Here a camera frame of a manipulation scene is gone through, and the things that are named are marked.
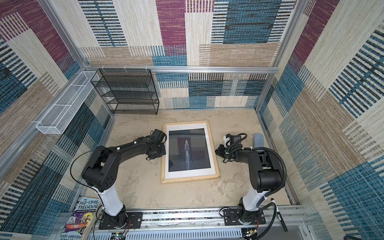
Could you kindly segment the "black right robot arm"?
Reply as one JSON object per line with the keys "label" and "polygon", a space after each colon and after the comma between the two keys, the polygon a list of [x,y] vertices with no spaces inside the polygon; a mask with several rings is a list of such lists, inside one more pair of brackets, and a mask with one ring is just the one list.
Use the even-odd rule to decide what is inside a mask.
{"label": "black right robot arm", "polygon": [[264,146],[262,134],[254,134],[252,147],[244,147],[242,141],[248,137],[245,133],[227,134],[224,143],[215,150],[223,162],[236,162],[248,165],[251,188],[240,199],[237,215],[230,214],[239,224],[254,224],[261,217],[262,204],[269,196],[285,187],[287,170],[282,158],[270,148]]}

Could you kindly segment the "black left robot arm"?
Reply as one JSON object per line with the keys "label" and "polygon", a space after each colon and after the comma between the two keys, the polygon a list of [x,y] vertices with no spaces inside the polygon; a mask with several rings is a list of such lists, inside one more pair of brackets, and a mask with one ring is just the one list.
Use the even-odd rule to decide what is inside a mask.
{"label": "black left robot arm", "polygon": [[115,183],[119,167],[123,162],[140,155],[146,155],[147,161],[165,156],[167,139],[168,136],[163,131],[155,129],[150,135],[139,137],[127,144],[108,148],[98,146],[80,154],[80,157],[91,154],[81,174],[82,180],[85,181],[84,184],[77,180],[72,173],[77,158],[72,161],[71,178],[76,183],[95,191],[101,201],[103,214],[100,230],[127,229],[131,224],[140,225],[139,218],[142,216],[130,217],[117,193]]}

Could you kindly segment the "dark photo print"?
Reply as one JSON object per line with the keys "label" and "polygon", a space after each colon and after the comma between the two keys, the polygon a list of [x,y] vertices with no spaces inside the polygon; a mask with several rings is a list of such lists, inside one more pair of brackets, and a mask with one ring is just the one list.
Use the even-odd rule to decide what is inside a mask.
{"label": "dark photo print", "polygon": [[169,172],[211,168],[205,129],[169,132]]}

